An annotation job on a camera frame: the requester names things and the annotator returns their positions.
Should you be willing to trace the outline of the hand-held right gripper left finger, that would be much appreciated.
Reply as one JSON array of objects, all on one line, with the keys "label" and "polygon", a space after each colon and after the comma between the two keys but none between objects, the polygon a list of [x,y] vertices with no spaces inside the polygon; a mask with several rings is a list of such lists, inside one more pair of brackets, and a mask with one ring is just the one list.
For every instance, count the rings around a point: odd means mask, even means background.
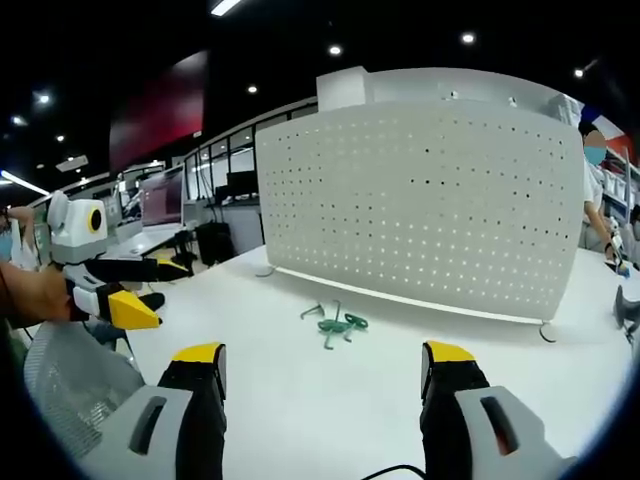
[{"label": "hand-held right gripper left finger", "polygon": [[181,350],[156,385],[102,423],[83,471],[91,479],[221,479],[225,399],[226,345]]}]

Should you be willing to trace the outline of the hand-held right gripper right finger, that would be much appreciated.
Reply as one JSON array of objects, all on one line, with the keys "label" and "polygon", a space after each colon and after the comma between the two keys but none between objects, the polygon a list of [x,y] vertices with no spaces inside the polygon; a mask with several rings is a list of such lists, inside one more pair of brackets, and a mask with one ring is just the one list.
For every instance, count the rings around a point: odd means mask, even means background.
[{"label": "hand-held right gripper right finger", "polygon": [[543,421],[492,386],[467,350],[422,345],[419,425],[429,479],[559,479],[576,463],[545,438]]}]

